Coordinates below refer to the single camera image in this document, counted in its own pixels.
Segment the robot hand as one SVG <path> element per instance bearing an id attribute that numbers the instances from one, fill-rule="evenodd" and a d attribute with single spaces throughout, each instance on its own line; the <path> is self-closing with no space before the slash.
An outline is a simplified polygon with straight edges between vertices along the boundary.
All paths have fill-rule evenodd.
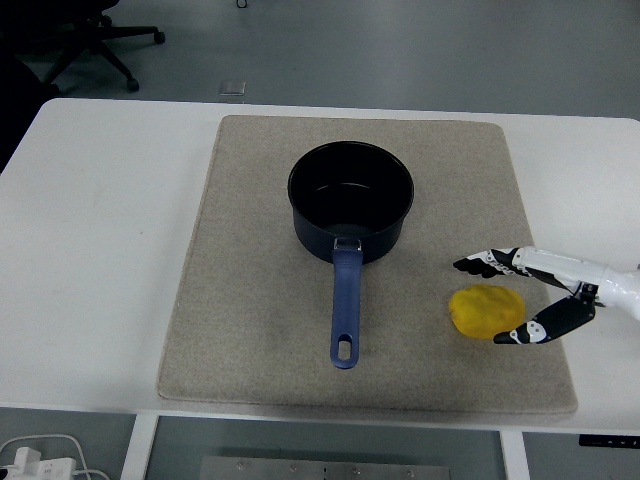
<path id="1" fill-rule="evenodd" d="M 599 262 L 573 258 L 532 246 L 489 249 L 463 257 L 453 267 L 493 278 L 519 275 L 564 289 L 568 295 L 520 326 L 496 334 L 496 344 L 544 344 L 595 318 L 598 308 L 617 307 L 639 318 L 639 272 L 620 272 Z"/>

